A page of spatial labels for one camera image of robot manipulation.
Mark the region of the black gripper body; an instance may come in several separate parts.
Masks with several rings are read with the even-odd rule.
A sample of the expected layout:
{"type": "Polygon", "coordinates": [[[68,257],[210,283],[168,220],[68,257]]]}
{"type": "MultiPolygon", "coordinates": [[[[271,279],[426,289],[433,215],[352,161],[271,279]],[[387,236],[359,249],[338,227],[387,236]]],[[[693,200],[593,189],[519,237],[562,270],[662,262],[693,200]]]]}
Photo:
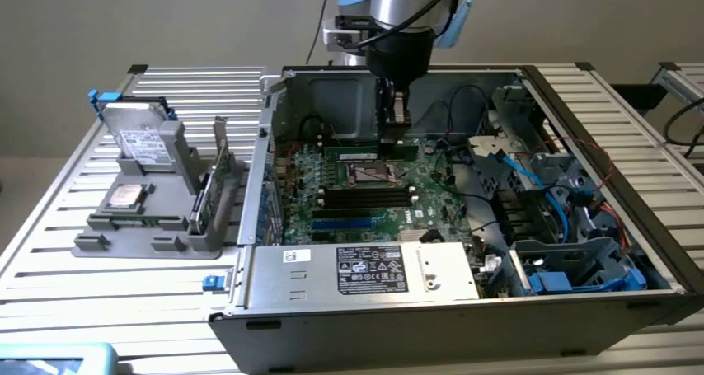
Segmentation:
{"type": "Polygon", "coordinates": [[[433,31],[401,32],[377,41],[366,50],[371,73],[389,80],[415,80],[429,68],[433,31]]]}

